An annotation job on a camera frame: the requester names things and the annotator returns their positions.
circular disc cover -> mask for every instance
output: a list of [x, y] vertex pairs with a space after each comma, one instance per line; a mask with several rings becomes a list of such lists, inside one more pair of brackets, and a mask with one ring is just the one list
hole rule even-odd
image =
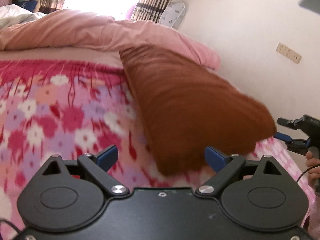
[[279, 175], [235, 182], [223, 191], [221, 203], [231, 220], [259, 231], [298, 224], [308, 209], [308, 199], [299, 186]]
[[30, 181], [17, 207], [26, 226], [49, 232], [75, 230], [102, 208], [104, 197], [94, 184], [80, 179], [63, 182], [55, 176]]

black robotic gripper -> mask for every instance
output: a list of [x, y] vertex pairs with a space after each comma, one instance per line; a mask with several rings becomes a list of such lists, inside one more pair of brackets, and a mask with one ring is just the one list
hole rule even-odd
[[115, 146], [73, 161], [53, 156], [18, 198], [26, 229], [15, 240], [311, 239], [300, 228], [308, 199], [273, 157], [246, 161], [212, 147], [205, 156], [217, 174], [195, 191], [132, 192], [106, 173]]

blue pillow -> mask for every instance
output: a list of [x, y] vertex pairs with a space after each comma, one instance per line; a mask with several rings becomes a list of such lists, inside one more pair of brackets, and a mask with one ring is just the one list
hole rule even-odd
[[33, 10], [36, 8], [37, 4], [38, 4], [38, 1], [36, 1], [36, 0], [17, 2], [18, 6], [20, 6], [21, 8], [24, 8], [30, 12], [33, 12]]

blue gripper pad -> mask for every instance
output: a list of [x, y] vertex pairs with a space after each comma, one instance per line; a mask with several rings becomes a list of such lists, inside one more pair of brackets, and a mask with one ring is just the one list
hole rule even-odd
[[292, 141], [292, 138], [289, 135], [280, 132], [277, 132], [273, 137], [284, 142]]
[[228, 156], [211, 146], [205, 149], [204, 156], [206, 162], [215, 172], [221, 171], [228, 164]]
[[115, 145], [112, 145], [99, 152], [96, 155], [96, 158], [96, 164], [107, 172], [118, 160], [118, 148]]

white bedding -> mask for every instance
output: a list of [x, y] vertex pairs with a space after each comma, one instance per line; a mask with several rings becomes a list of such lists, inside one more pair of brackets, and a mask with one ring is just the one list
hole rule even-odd
[[0, 7], [0, 31], [15, 24], [25, 23], [46, 16], [44, 13], [32, 13], [15, 4]]

